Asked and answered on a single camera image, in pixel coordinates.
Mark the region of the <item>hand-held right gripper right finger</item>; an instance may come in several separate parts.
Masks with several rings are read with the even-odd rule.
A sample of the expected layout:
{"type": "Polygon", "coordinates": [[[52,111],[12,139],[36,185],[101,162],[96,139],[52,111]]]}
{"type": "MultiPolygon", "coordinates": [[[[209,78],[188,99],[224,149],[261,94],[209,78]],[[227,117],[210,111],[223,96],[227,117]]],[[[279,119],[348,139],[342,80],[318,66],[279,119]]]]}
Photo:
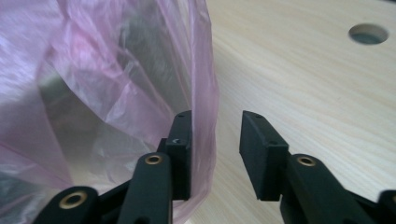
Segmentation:
{"type": "Polygon", "coordinates": [[[239,153],[257,199],[278,201],[289,144],[264,116],[243,112],[239,153]]]}

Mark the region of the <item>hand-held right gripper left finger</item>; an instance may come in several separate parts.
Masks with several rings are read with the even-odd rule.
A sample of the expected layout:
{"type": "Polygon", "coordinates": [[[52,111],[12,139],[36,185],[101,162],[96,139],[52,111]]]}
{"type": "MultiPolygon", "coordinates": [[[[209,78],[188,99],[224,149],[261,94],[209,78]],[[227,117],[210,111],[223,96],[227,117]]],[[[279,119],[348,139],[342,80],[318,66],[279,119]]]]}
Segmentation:
{"type": "Polygon", "coordinates": [[[168,137],[160,142],[158,152],[171,160],[173,199],[187,201],[191,196],[191,111],[178,113],[173,120],[168,137]]]}

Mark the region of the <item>pink plastic bag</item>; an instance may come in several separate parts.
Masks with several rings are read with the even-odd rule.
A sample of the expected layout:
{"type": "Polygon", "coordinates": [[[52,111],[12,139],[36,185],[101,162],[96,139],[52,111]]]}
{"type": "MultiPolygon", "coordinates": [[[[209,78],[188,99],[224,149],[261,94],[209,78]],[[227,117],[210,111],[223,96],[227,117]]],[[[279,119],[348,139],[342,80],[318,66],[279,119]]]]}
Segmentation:
{"type": "Polygon", "coordinates": [[[191,197],[210,191],[219,87],[206,0],[0,0],[0,224],[128,180],[191,112],[191,197]]]}

